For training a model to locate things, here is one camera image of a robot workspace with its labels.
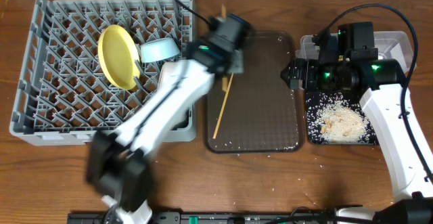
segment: wooden table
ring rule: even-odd
[[[35,0],[9,0],[0,21],[0,223],[65,223],[74,210],[105,210],[84,181],[86,146],[34,147],[9,134],[22,57]],[[345,9],[362,3],[388,3],[414,25],[419,39],[418,67],[411,97],[418,121],[433,144],[433,0],[196,0],[205,17],[240,15],[259,30],[284,30],[295,47]],[[384,9],[347,15],[339,23],[373,21],[375,30],[403,30],[403,21]],[[206,32],[199,23],[200,32]],[[202,134],[191,143],[165,143],[154,162],[156,210],[198,212],[290,212],[297,206],[363,204],[384,208],[393,202],[388,169],[380,147],[317,146],[296,153],[218,155]]]

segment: yellow oval plate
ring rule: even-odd
[[[134,76],[140,77],[140,71],[134,61],[139,56],[133,39],[123,27],[110,25],[105,29],[97,53],[102,71],[114,86],[126,90],[135,87]]]

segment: clear plastic container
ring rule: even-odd
[[[318,59],[319,47],[311,41],[312,35],[305,35],[300,40],[300,51],[296,51],[296,57]],[[409,71],[413,52],[412,46],[403,31],[376,31],[374,32],[374,45],[379,50],[379,59],[396,59],[403,72]]]

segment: green light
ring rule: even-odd
[[[378,68],[380,68],[380,66],[378,66],[378,65],[371,65],[371,68],[373,68],[373,70],[376,71]]]

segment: gray dish rack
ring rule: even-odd
[[[193,0],[180,0],[194,8]],[[195,35],[194,16],[173,0],[36,0],[18,82],[10,133],[33,145],[80,145],[96,130],[112,131],[153,96],[165,61],[136,63],[136,88],[111,85],[97,42],[111,24],[124,27],[139,46],[171,37],[185,57]],[[196,137],[196,108],[165,138]]]

